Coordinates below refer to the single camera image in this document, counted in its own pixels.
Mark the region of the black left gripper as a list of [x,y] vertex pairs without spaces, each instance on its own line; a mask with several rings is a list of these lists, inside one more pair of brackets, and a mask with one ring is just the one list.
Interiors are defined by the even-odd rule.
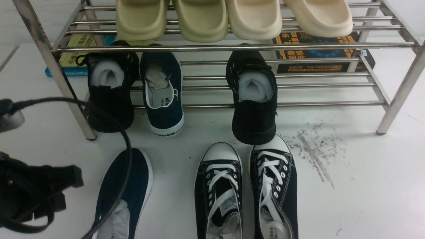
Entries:
[[63,191],[84,185],[75,165],[33,166],[1,152],[1,227],[18,233],[40,233],[66,209]]

